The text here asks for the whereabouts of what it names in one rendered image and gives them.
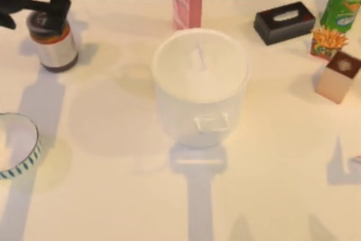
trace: black tissue box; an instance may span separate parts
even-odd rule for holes
[[[275,20],[277,16],[288,12],[298,12],[290,19]],[[286,41],[309,34],[314,25],[315,17],[302,2],[261,11],[256,14],[254,28],[266,45]]]

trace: pringles can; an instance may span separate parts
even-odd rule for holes
[[[346,33],[351,29],[360,5],[361,0],[328,0],[321,25]]]
[[[52,19],[45,12],[32,12],[27,19],[30,37],[35,43],[41,65],[53,73],[65,72],[78,62],[78,51],[65,20],[61,33],[46,27]]]

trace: french fries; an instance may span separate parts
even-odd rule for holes
[[[313,32],[315,41],[326,48],[342,48],[348,43],[347,37],[337,31],[322,26]]]

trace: pot handle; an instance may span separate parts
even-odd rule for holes
[[[202,115],[194,118],[197,130],[201,133],[229,131],[228,113]]]

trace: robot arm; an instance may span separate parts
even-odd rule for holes
[[[0,0],[0,26],[15,29],[16,24],[10,14],[28,9],[51,14],[54,20],[47,27],[61,32],[70,5],[70,0],[51,0],[50,3],[35,0]]]

